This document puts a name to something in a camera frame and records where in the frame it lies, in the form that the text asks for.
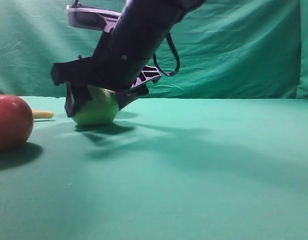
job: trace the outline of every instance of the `black cable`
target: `black cable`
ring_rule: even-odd
[[[173,55],[174,55],[174,57],[175,57],[175,60],[176,60],[176,68],[175,68],[175,70],[172,71],[172,72],[164,72],[164,71],[162,71],[162,70],[160,69],[158,63],[157,63],[157,56],[156,56],[156,53],[154,53],[153,60],[154,60],[154,64],[155,64],[156,68],[158,68],[158,70],[159,70],[162,74],[171,77],[171,76],[174,76],[174,75],[177,74],[177,72],[178,72],[178,70],[179,70],[179,68],[180,68],[180,59],[179,59],[179,56],[178,56],[178,52],[177,52],[177,50],[176,50],[176,48],[175,48],[175,45],[174,45],[174,43],[173,43],[172,36],[170,35],[170,32],[167,34],[166,40],[167,40],[168,46],[169,46],[170,50],[172,51],[172,53],[173,53]]]

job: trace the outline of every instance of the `red apple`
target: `red apple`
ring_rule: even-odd
[[[33,124],[33,113],[27,102],[15,95],[0,94],[0,151],[27,142]]]

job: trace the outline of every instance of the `black robotic arm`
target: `black robotic arm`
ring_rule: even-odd
[[[55,63],[51,77],[55,85],[66,84],[65,106],[69,117],[89,100],[87,85],[130,95],[148,94],[147,83],[161,77],[155,52],[164,40],[180,67],[170,30],[184,16],[199,8],[205,0],[127,0],[122,13],[82,5],[75,0],[66,12],[69,25],[102,31],[90,57]],[[154,59],[156,67],[147,66]]]

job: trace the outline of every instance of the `green tablecloth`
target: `green tablecloth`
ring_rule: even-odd
[[[308,240],[308,101],[141,99],[82,131],[64,99],[0,154],[0,240]]]

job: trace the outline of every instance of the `green fabric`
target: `green fabric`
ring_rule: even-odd
[[[308,100],[141,99],[82,131],[24,99],[55,118],[0,154],[0,240],[308,240]]]
[[[71,28],[65,7],[73,1],[0,1],[0,92],[65,94],[52,84],[52,62],[90,56],[100,33]],[[85,0],[121,11],[125,0]],[[148,97],[294,98],[300,74],[298,0],[208,0],[172,30],[182,67],[151,84]],[[164,43],[158,60],[174,61]]]
[[[297,97],[308,98],[308,0],[301,0],[302,66]]]

